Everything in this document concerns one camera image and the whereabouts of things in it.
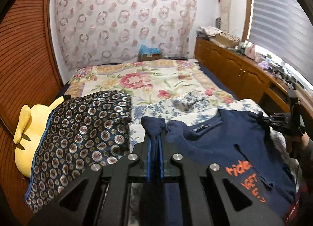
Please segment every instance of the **navy blue sweater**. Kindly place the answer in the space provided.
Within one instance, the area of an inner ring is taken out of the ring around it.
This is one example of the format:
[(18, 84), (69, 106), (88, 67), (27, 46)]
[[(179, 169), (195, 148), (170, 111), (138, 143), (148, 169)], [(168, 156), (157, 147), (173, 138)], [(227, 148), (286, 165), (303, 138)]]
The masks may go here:
[[(218, 163), (282, 218), (295, 201), (295, 181), (261, 117), (262, 113), (219, 109), (212, 119), (191, 127), (181, 121), (165, 125), (164, 119), (152, 117), (142, 117), (141, 123), (151, 140), (166, 128), (167, 141), (175, 143), (183, 156), (202, 165)], [(179, 193), (178, 185), (170, 188), (168, 224), (181, 225), (174, 209), (178, 198), (173, 197)]]

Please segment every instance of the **cardboard box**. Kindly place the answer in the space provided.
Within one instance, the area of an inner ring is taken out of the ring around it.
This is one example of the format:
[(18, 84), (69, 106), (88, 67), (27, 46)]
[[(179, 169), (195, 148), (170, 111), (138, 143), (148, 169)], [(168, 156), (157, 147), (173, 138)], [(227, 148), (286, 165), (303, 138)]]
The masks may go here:
[(222, 45), (225, 45), (226, 47), (229, 48), (234, 48), (235, 46), (239, 45), (240, 41), (232, 41), (230, 39), (227, 39), (219, 34), (217, 34), (214, 38), (217, 42), (219, 42)]
[(162, 54), (138, 54), (138, 62), (162, 59)]

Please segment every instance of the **clothing label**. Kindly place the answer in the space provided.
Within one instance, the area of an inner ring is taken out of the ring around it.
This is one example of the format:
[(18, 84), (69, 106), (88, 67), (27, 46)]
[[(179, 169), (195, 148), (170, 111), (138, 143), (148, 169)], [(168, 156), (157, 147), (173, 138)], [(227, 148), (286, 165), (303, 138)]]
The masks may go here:
[(202, 126), (199, 126), (199, 127), (197, 127), (197, 128), (194, 128), (193, 131), (194, 131), (194, 132), (202, 131), (203, 129), (208, 128), (208, 127), (210, 127), (210, 126), (211, 126), (211, 125), (202, 125)]

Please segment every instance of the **pink flower print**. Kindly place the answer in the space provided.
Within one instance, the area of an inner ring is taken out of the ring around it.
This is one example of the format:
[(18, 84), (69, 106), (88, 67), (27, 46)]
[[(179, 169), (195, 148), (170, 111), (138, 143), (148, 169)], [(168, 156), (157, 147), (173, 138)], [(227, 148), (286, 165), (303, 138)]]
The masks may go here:
[(165, 97), (166, 99), (169, 99), (171, 97), (169, 90), (159, 90), (159, 94), (157, 96), (159, 98)]
[(131, 88), (134, 89), (141, 88), (145, 86), (145, 82), (150, 82), (151, 80), (146, 74), (141, 74), (139, 72), (135, 73), (127, 73), (124, 77), (120, 79), (120, 85), (125, 88)]
[(185, 70), (186, 68), (192, 68), (193, 64), (188, 61), (177, 60), (177, 63), (180, 65), (176, 69), (177, 71)]
[(136, 63), (132, 63), (134, 66), (141, 66), (141, 65), (144, 65), (143, 62), (136, 62)]
[(192, 80), (192, 76), (190, 74), (179, 74), (178, 75), (179, 80)]
[(85, 69), (82, 69), (80, 73), (76, 75), (76, 77), (81, 78), (81, 77), (84, 77), (86, 74), (88, 74), (88, 71)]
[(207, 96), (213, 95), (213, 92), (212, 92), (211, 90), (206, 90), (204, 93), (205, 93)]
[(144, 89), (145, 91), (152, 91), (153, 85), (152, 85), (152, 84), (145, 85), (145, 86), (143, 87), (143, 89)]
[(224, 98), (224, 102), (225, 102), (226, 104), (228, 104), (228, 103), (234, 102), (234, 100), (233, 100), (232, 98), (230, 98), (229, 96), (227, 96), (227, 97)]

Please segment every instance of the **patterned cushion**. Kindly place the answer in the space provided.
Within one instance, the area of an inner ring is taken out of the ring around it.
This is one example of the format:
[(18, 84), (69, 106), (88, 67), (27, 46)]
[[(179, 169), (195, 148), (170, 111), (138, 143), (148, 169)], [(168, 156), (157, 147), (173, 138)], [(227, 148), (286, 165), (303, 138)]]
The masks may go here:
[(35, 213), (94, 163), (129, 153), (131, 97), (101, 91), (64, 101), (50, 114), (34, 155), (25, 201)]

